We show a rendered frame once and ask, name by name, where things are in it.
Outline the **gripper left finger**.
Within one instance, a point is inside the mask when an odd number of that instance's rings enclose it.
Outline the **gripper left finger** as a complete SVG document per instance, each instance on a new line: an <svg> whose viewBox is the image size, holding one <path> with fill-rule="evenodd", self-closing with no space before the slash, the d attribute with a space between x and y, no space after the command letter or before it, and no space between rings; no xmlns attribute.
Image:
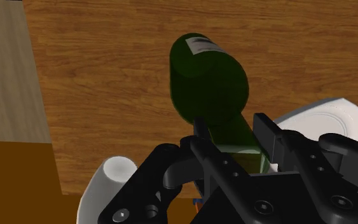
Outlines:
<svg viewBox="0 0 358 224"><path fill-rule="evenodd" d="M203 118L179 145L158 145L102 210L97 224L169 224L167 209L185 183L198 181L203 207L190 224L275 224L272 198L210 140Z"/></svg>

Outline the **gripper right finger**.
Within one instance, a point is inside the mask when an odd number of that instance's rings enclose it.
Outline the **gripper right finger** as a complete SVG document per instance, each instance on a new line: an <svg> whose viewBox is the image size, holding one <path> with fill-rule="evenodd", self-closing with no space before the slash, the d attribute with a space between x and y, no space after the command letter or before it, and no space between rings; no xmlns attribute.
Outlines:
<svg viewBox="0 0 358 224"><path fill-rule="evenodd" d="M264 113L254 114L253 133L270 162L299 172L325 224L358 224L358 141L335 133L313 141Z"/></svg>

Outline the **dark green glass bottle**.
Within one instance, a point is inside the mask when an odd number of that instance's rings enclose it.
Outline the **dark green glass bottle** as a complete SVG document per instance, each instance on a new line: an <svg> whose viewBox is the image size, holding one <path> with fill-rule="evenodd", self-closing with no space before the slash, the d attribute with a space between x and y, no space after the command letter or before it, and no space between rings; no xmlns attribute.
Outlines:
<svg viewBox="0 0 358 224"><path fill-rule="evenodd" d="M200 33L177 38L169 55L170 97L188 123L202 117L213 143L240 159L249 173L266 173L267 156L242 115L249 84L240 63Z"/></svg>

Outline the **white cup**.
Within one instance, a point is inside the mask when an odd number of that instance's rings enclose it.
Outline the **white cup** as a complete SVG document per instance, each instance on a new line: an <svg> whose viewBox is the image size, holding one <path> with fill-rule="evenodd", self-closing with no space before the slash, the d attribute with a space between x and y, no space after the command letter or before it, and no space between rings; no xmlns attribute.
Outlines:
<svg viewBox="0 0 358 224"><path fill-rule="evenodd" d="M127 157L115 156L103 161L82 195L76 224L97 224L100 213L137 170Z"/></svg>

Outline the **white plate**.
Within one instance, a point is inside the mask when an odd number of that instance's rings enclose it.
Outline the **white plate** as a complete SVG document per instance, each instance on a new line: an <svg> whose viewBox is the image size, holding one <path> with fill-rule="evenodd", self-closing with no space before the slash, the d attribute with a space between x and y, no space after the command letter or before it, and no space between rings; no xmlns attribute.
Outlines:
<svg viewBox="0 0 358 224"><path fill-rule="evenodd" d="M343 97L333 97L288 112L274 120L281 129L296 130L311 140L327 133L358 141L358 106Z"/></svg>

